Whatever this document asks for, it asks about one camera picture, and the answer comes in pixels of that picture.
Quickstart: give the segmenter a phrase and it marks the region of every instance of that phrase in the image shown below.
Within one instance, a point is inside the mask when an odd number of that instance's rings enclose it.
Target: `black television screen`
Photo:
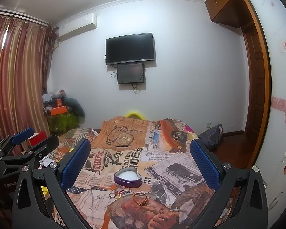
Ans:
[[[144,83],[143,63],[117,65],[118,84]]]
[[[106,64],[155,60],[152,33],[106,39]]]

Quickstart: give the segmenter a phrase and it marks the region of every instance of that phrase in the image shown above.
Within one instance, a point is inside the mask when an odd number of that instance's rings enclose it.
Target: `white air conditioner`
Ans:
[[[59,39],[64,41],[81,33],[96,29],[96,15],[90,13],[59,27]]]

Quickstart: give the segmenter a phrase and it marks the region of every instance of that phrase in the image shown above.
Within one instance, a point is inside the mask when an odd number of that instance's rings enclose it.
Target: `curtain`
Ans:
[[[8,32],[2,49],[6,28]],[[49,28],[8,16],[0,16],[0,136],[19,133],[27,127],[45,131],[42,92],[51,64]],[[26,144],[14,154],[27,150]]]

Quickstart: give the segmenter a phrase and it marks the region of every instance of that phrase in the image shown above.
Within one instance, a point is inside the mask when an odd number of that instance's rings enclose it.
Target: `metal bolt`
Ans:
[[[27,171],[28,169],[29,169],[28,165],[25,165],[25,166],[22,167],[22,171],[24,171],[24,172]]]
[[[257,166],[252,166],[252,170],[253,170],[254,172],[259,172],[259,168],[258,168]]]
[[[57,162],[52,162],[52,163],[50,163],[50,168],[51,168],[51,169],[54,169],[54,168],[57,167],[57,165],[58,165]]]
[[[230,163],[223,163],[223,166],[226,168],[226,169],[230,169],[232,167],[232,165]]]

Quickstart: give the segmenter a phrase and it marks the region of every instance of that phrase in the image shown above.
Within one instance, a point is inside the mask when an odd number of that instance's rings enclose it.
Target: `white suitcase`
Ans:
[[[286,152],[271,182],[266,188],[268,229],[286,208]]]

